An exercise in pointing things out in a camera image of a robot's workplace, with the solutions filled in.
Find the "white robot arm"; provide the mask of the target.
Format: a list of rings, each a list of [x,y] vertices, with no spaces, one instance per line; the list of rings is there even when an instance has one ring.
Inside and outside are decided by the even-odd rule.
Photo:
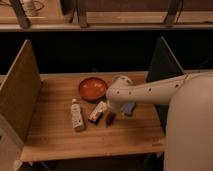
[[[140,85],[120,76],[106,97],[113,112],[130,101],[168,107],[164,171],[213,171],[213,72]]]

